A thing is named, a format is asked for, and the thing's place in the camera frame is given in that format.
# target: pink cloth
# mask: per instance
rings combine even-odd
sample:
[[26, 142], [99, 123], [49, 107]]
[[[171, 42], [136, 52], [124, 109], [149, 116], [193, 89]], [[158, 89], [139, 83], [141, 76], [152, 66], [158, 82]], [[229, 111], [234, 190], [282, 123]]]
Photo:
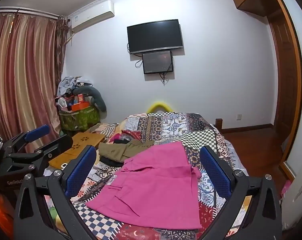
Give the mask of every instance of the pink cloth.
[[86, 205], [112, 219], [143, 227], [201, 228], [198, 183], [181, 142], [154, 145], [125, 160]]
[[115, 134], [115, 135], [113, 135], [113, 136], [111, 137], [111, 139], [110, 139], [109, 142], [114, 142], [115, 139], [119, 139], [119, 138], [120, 138], [120, 134], [117, 133], [117, 134]]

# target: metal screw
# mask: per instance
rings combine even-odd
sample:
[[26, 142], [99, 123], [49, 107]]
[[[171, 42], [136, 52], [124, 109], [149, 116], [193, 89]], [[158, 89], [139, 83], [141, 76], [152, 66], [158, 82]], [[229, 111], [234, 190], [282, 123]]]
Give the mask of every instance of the metal screw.
[[267, 180], [272, 180], [272, 176], [270, 174], [266, 174], [266, 179]]
[[243, 176], [243, 171], [241, 171], [241, 170], [235, 170], [234, 173], [238, 177], [242, 177]]
[[53, 172], [53, 175], [57, 176], [57, 177], [60, 176], [61, 174], [62, 174], [61, 170], [56, 170], [56, 171]]
[[31, 177], [32, 177], [32, 175], [29, 173], [24, 176], [25, 179], [30, 179]]

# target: green basket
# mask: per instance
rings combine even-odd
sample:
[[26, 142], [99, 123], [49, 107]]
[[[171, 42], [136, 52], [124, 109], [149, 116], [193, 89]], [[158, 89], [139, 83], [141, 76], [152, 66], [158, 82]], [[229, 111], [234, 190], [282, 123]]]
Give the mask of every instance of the green basket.
[[100, 121], [98, 110], [94, 106], [74, 111], [72, 113], [59, 112], [61, 127], [65, 130], [87, 130]]

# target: wooden door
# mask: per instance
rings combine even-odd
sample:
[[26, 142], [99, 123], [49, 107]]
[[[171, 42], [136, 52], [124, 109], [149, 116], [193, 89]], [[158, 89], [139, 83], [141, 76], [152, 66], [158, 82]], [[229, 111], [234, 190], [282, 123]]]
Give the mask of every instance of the wooden door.
[[297, 59], [292, 36], [282, 11], [268, 17], [278, 62], [278, 102], [275, 130], [282, 141], [290, 134], [297, 105]]

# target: air conditioner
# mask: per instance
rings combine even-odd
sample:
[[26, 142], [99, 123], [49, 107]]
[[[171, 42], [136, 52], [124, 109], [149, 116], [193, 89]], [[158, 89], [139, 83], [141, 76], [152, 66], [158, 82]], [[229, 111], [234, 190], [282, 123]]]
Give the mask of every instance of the air conditioner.
[[72, 18], [72, 31], [77, 33], [98, 22], [114, 17], [114, 5], [108, 0], [94, 5]]

